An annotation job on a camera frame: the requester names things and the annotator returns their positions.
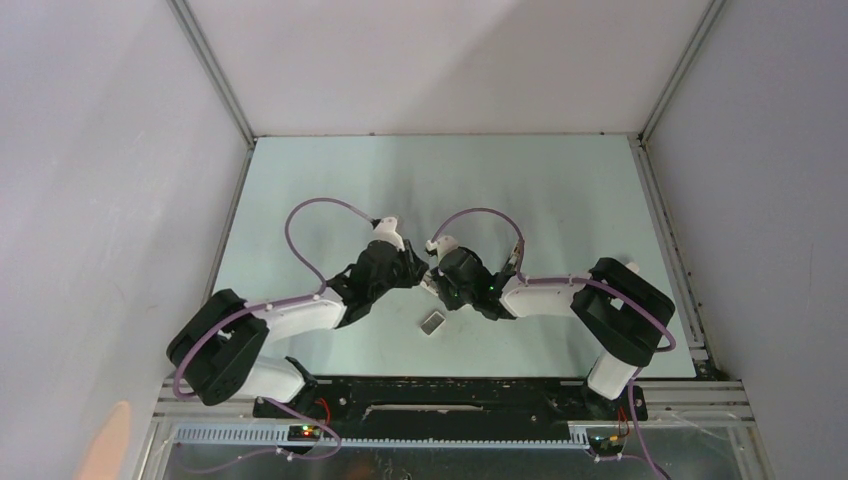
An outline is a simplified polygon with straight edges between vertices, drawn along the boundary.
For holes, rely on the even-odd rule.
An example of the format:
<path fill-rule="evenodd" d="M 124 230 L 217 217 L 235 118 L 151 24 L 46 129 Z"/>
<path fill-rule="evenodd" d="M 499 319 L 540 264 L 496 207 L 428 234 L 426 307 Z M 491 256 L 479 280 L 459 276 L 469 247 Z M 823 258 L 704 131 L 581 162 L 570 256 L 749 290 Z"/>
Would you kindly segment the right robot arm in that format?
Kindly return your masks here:
<path fill-rule="evenodd" d="M 616 411 L 622 392 L 654 354 L 676 347 L 668 329 L 675 313 L 671 299 L 614 258 L 599 259 L 585 276 L 524 278 L 516 258 L 492 273 L 466 247 L 429 242 L 426 251 L 438 260 L 431 288 L 450 311 L 470 307 L 492 321 L 579 319 L 603 348 L 581 392 L 583 408 L 593 417 Z"/>

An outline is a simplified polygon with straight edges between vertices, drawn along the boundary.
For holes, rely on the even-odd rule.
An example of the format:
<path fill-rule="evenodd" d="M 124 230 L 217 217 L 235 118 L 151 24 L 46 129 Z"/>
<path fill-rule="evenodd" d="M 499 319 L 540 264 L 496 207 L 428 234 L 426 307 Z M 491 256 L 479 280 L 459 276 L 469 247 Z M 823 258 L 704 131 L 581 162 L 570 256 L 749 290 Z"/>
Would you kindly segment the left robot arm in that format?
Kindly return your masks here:
<path fill-rule="evenodd" d="M 313 331 L 337 330 L 361 320 L 385 294 L 421 284 L 427 263 L 409 241 L 373 240 L 356 261 L 327 279 L 318 292 L 249 304 L 231 289 L 213 294 L 170 341 L 172 392 L 206 406 L 233 397 L 269 397 L 292 416 L 316 403 L 308 371 L 294 358 L 266 358 L 265 346 Z"/>

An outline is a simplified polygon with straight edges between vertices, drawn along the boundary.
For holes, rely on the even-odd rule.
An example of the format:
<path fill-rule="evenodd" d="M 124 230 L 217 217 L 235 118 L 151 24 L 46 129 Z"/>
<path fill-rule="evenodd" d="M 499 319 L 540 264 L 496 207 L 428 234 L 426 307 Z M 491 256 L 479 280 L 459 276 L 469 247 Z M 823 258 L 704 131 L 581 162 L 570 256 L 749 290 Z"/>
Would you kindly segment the staple tray with staples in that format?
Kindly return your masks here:
<path fill-rule="evenodd" d="M 420 330 L 427 336 L 432 335 L 445 322 L 446 317 L 440 311 L 432 312 L 420 325 Z"/>

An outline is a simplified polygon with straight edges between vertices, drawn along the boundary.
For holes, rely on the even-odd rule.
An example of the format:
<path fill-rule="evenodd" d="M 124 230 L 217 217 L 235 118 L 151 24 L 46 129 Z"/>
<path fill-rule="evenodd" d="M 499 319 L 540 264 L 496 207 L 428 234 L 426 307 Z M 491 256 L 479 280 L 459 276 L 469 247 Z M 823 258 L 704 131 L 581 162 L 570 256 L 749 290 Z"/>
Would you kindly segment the small beige brown stapler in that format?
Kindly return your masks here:
<path fill-rule="evenodd" d="M 510 255 L 508 256 L 506 262 L 502 267 L 502 271 L 507 274 L 517 275 L 521 271 L 521 264 L 524 257 L 524 245 L 525 242 L 523 240 L 518 240 L 513 247 Z"/>

